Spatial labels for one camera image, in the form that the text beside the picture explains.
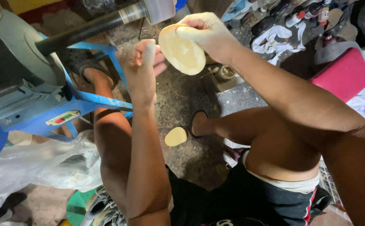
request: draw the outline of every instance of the red bottle cap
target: red bottle cap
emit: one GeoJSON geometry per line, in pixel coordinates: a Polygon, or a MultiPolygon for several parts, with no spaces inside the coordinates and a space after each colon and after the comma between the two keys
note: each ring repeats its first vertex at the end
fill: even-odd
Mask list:
{"type": "Polygon", "coordinates": [[[297,18],[298,19],[302,19],[305,17],[305,12],[304,11],[300,11],[299,13],[297,13],[297,18]]]}

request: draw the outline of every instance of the metal shaft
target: metal shaft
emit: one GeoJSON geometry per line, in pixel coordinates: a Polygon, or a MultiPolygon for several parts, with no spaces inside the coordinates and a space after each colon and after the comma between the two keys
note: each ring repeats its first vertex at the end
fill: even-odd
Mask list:
{"type": "Polygon", "coordinates": [[[108,31],[145,16],[145,4],[143,2],[139,2],[120,9],[119,11],[96,18],[88,23],[76,26],[67,32],[39,41],[36,43],[36,47],[44,56],[48,56],[59,49],[73,45],[104,31],[108,31]]]}

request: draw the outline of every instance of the leg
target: leg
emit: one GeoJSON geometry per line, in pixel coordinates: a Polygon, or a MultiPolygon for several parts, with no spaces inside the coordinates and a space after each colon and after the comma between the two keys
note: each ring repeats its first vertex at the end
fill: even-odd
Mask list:
{"type": "Polygon", "coordinates": [[[199,112],[192,125],[195,136],[219,135],[251,145],[247,170],[268,179],[304,181],[318,174],[320,153],[294,136],[270,107],[242,110],[218,119],[199,112]]]}
{"type": "MultiPolygon", "coordinates": [[[[87,68],[84,75],[95,88],[95,94],[114,98],[113,81],[102,71],[87,68]]],[[[95,143],[102,159],[100,173],[103,184],[122,214],[127,218],[127,181],[131,161],[131,127],[116,110],[95,110],[95,143]]]]}

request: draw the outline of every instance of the red button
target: red button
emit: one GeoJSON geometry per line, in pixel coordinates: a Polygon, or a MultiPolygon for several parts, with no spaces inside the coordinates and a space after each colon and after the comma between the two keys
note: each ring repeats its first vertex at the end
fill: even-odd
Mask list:
{"type": "Polygon", "coordinates": [[[61,123],[61,122],[64,122],[65,119],[64,118],[59,118],[58,120],[54,121],[55,123],[61,123]]]}

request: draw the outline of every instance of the red stripe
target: red stripe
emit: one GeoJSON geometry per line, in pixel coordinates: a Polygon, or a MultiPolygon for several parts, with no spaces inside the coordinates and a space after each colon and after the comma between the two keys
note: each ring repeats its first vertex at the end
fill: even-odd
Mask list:
{"type": "Polygon", "coordinates": [[[306,215],[305,217],[303,218],[306,222],[305,226],[309,226],[309,220],[310,220],[310,214],[309,214],[309,210],[310,210],[310,206],[312,205],[312,201],[313,199],[315,198],[315,194],[316,194],[316,188],[315,190],[313,190],[313,195],[312,197],[310,198],[310,202],[309,202],[309,206],[306,208],[306,215]]]}

